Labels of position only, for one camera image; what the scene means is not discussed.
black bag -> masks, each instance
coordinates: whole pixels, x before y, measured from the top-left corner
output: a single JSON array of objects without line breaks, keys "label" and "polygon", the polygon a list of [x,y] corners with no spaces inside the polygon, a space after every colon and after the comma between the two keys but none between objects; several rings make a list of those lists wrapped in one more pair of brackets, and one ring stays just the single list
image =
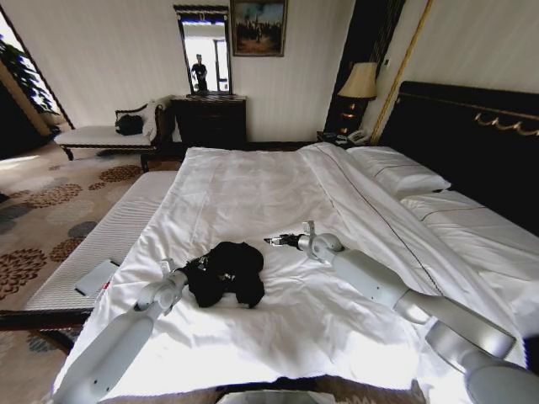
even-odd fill
[{"label": "black bag", "polygon": [[224,293],[232,292],[238,303],[253,308],[264,296],[259,277],[263,266],[264,257],[256,248],[245,242],[220,242],[180,271],[187,276],[189,291],[199,307],[213,306]]},{"label": "black bag", "polygon": [[123,136],[138,135],[142,133],[144,122],[140,115],[123,115],[116,121],[116,132]]}]

wooden dresser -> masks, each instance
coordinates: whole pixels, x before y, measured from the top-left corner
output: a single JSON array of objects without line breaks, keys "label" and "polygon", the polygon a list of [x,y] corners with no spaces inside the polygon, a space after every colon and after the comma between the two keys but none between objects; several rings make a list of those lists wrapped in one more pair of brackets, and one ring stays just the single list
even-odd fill
[{"label": "wooden dresser", "polygon": [[237,95],[173,99],[182,142],[187,147],[243,149],[247,141],[246,101]]}]

lampshade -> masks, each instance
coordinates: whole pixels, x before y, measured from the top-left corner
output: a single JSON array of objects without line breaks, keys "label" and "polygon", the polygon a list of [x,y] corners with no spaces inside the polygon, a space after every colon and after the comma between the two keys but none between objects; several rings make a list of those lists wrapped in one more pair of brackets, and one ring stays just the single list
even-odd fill
[{"label": "lampshade", "polygon": [[355,63],[339,95],[349,98],[374,98],[376,96],[376,66],[374,61]]}]

potted plant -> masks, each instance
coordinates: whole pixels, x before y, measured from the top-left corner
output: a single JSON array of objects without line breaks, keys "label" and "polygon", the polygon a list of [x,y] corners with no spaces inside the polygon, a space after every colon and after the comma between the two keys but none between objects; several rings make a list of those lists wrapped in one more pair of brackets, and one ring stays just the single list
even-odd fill
[{"label": "potted plant", "polygon": [[38,85],[38,73],[25,62],[29,61],[28,56],[13,45],[4,42],[2,35],[0,35],[0,59],[34,108],[39,113],[55,114],[50,94]]}]

floor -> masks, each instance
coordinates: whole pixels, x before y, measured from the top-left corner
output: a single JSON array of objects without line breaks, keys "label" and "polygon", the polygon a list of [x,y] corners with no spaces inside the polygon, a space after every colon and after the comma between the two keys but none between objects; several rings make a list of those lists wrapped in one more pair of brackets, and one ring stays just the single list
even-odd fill
[{"label": "floor", "polygon": [[[55,144],[0,161],[0,310],[17,310],[110,207],[141,175],[134,153],[75,150],[69,162]],[[150,170],[177,170],[176,162],[150,162]],[[65,356],[27,332],[0,332],[0,404],[49,403],[51,384]],[[424,403],[411,391],[382,391],[335,377],[264,387],[331,392],[346,403]],[[119,403],[213,404],[234,386]]]}]

